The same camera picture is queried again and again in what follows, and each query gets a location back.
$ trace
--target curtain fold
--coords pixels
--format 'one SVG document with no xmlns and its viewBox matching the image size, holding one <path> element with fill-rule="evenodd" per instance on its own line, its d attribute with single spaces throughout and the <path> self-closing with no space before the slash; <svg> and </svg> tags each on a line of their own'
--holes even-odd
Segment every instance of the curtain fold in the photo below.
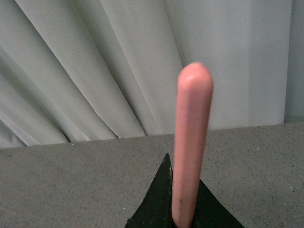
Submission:
<svg viewBox="0 0 304 228">
<path fill-rule="evenodd" d="M 69 2 L 16 2 L 105 124 L 119 138 L 144 136 L 142 127 Z"/>
<path fill-rule="evenodd" d="M 174 133 L 193 61 L 211 129 L 283 123 L 291 3 L 0 0 L 0 148 Z"/>
</svg>

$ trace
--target speckled gray surface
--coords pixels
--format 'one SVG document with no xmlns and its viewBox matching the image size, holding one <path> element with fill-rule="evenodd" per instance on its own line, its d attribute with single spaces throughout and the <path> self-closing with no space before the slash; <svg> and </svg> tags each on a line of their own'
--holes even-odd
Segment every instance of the speckled gray surface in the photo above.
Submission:
<svg viewBox="0 0 304 228">
<path fill-rule="evenodd" d="M 173 135 L 0 151 L 1 228 L 119 228 Z M 209 132 L 205 184 L 247 228 L 304 227 L 304 123 Z"/>
</svg>

